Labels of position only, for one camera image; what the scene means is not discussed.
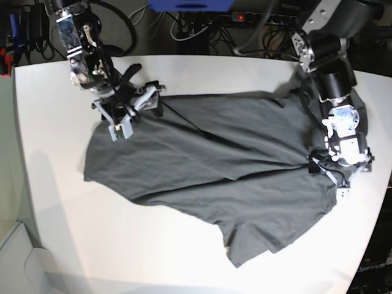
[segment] gray cloth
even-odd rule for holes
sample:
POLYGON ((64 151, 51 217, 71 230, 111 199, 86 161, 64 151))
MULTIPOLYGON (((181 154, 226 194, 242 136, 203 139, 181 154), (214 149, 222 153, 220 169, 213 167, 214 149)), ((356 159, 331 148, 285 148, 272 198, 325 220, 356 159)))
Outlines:
MULTIPOLYGON (((325 134, 295 91, 177 96, 165 103, 164 117, 143 112, 128 140, 113 143, 107 122, 99 125, 85 180, 133 203, 166 205, 217 224, 236 267, 291 244, 336 204, 334 184, 308 173, 309 148, 323 148, 325 134)), ((316 99, 311 109, 320 114, 316 99)))

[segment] floor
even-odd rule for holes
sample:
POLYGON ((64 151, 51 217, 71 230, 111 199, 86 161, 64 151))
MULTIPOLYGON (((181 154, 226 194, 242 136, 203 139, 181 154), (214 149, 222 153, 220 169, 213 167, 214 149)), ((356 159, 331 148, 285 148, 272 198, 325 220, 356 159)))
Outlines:
POLYGON ((18 143, 13 78, 0 79, 0 91, 0 241, 16 221, 22 221, 33 246, 40 247, 18 143))

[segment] power strip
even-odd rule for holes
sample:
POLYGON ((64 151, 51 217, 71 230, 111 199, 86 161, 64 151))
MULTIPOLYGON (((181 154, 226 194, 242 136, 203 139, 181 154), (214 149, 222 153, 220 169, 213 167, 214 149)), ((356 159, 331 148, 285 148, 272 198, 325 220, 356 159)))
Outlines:
MULTIPOLYGON (((234 23, 258 23, 262 15, 262 13, 232 12, 231 17, 234 23)), ((268 25, 294 26, 296 19, 296 16, 272 13, 266 23, 268 25)))

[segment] blue box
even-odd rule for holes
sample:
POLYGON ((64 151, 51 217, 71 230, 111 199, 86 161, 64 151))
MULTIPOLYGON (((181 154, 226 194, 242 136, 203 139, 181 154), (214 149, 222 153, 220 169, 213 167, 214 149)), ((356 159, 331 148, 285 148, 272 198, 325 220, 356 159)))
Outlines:
POLYGON ((217 11, 230 9, 234 0, 149 0, 155 11, 217 11))

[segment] table surface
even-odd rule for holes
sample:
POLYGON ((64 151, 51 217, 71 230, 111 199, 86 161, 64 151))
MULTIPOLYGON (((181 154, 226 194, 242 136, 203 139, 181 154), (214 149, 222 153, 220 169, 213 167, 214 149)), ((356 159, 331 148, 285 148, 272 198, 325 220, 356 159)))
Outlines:
MULTIPOLYGON (((160 80, 166 95, 287 89, 296 64, 217 56, 115 60, 143 65, 132 82, 160 80)), ((83 181, 85 152, 100 115, 93 94, 69 81, 67 62, 16 68, 24 158, 43 246, 70 293, 346 293, 371 237, 392 169, 392 79, 357 72, 367 105, 372 173, 349 199, 277 254, 236 269, 217 226, 174 209, 132 204, 83 181)))

